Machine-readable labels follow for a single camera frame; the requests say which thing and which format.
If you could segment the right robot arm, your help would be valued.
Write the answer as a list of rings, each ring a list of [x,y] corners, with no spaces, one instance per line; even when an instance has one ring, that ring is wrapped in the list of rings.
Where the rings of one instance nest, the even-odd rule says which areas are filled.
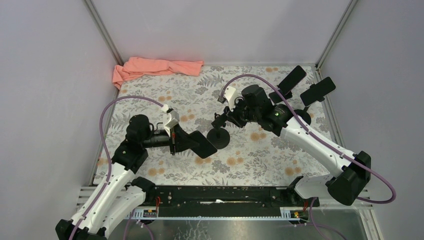
[[[287,105],[273,104],[257,84],[244,88],[241,94],[234,87],[224,87],[222,99],[228,103],[224,114],[229,122],[240,128],[247,123],[257,123],[297,145],[328,170],[327,175],[296,178],[286,193],[291,205],[299,206],[313,197],[332,197],[340,204],[351,206],[369,182],[370,173],[348,160],[352,157],[370,167],[371,158],[367,153],[355,154],[322,136]]]

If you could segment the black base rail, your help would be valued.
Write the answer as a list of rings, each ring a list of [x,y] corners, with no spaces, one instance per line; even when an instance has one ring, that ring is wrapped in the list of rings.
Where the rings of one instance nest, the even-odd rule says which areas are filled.
[[[293,209],[300,218],[319,200],[304,199],[290,187],[158,185],[140,208],[152,218],[279,218]]]

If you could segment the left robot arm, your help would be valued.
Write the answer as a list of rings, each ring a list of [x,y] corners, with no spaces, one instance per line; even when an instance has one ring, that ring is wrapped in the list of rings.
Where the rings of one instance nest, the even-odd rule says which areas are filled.
[[[175,154],[192,150],[198,156],[210,155],[210,142],[199,131],[186,133],[179,125],[154,133],[147,116],[133,116],[125,139],[115,150],[107,174],[88,201],[69,220],[61,219],[55,227],[60,240],[106,240],[123,219],[137,206],[155,200],[153,182],[136,177],[148,157],[148,148],[169,146]]]

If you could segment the pink cloth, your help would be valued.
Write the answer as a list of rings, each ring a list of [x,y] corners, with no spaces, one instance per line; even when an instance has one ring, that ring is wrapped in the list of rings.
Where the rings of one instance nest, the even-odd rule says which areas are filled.
[[[144,75],[166,76],[184,74],[199,76],[203,61],[180,61],[130,57],[123,65],[116,65],[112,73],[112,84],[120,89],[123,83],[135,80]]]

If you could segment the black round-base stand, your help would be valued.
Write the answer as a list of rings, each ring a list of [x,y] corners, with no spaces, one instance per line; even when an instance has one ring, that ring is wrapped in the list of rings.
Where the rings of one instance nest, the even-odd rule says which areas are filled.
[[[227,125],[227,116],[225,114],[214,113],[212,121],[212,129],[207,133],[206,138],[218,150],[224,149],[230,143],[230,134],[224,129]]]
[[[312,123],[312,118],[308,113],[309,106],[305,106],[303,109],[296,109],[294,112],[302,118],[308,125]]]

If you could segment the black phone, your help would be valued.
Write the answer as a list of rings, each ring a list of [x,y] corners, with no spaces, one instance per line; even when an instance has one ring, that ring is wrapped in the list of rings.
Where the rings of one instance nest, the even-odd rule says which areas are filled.
[[[199,131],[190,133],[189,139],[190,150],[192,150],[198,157],[206,159],[215,154],[218,149]]]
[[[316,84],[312,84],[309,89],[300,94],[300,98],[305,107],[315,102],[322,102],[325,96],[336,89],[336,85],[330,77],[326,77]]]

